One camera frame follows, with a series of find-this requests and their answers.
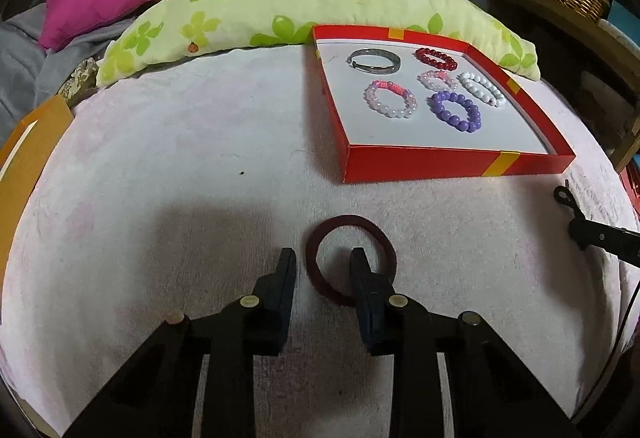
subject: maroon hair tie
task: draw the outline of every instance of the maroon hair tie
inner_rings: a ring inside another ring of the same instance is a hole
[[[316,257],[318,256],[318,248],[320,243],[329,234],[329,232],[339,227],[360,227],[369,232],[373,238],[380,243],[386,255],[385,275],[388,275],[389,281],[393,283],[396,278],[396,267],[398,258],[394,246],[389,241],[385,233],[368,219],[359,215],[337,215],[318,225],[306,240],[305,247],[305,265],[306,274],[309,276],[311,284],[314,286],[321,296],[326,297],[340,306],[355,306],[355,300],[350,295],[338,292],[329,284],[320,272]]]

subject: yellow stripe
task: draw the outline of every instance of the yellow stripe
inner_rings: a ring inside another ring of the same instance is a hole
[[[520,90],[520,86],[518,85],[518,82],[516,82],[512,78],[507,80],[507,87],[511,89],[511,92],[513,94],[518,94],[518,91]]]
[[[507,169],[511,167],[511,164],[514,163],[520,156],[520,153],[515,153],[511,151],[501,151],[498,154],[498,157],[494,160],[494,162],[489,165],[483,176],[502,176]]]
[[[401,30],[400,28],[389,28],[389,38],[404,40],[404,30]]]

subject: gray bangle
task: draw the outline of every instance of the gray bangle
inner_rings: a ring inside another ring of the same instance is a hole
[[[354,59],[356,56],[361,55],[375,55],[382,56],[391,62],[391,66],[367,66],[365,64],[359,64]],[[391,74],[400,69],[400,57],[395,53],[388,52],[386,50],[378,50],[376,48],[369,48],[367,50],[356,50],[347,58],[347,64],[353,69],[359,69],[360,71],[370,72],[373,74]]]

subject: red beaded bracelet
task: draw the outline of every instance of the red beaded bracelet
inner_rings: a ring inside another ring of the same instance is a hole
[[[429,57],[429,55],[436,56],[437,58],[441,58],[444,62],[440,62],[435,58]],[[430,48],[420,48],[415,52],[415,58],[420,60],[423,64],[427,64],[429,66],[433,66],[438,69],[447,69],[447,71],[455,71],[458,69],[458,63],[453,60],[449,55],[442,52],[437,52],[436,50],[431,50]]]

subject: purple beaded bracelet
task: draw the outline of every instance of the purple beaded bracelet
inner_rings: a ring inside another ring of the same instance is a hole
[[[457,115],[451,114],[450,111],[447,111],[442,104],[442,102],[446,100],[459,103],[464,107],[466,109],[468,120],[461,120]],[[449,91],[434,93],[431,95],[431,108],[438,118],[447,122],[450,126],[455,127],[458,131],[472,133],[482,127],[478,106],[462,93],[458,94]]]

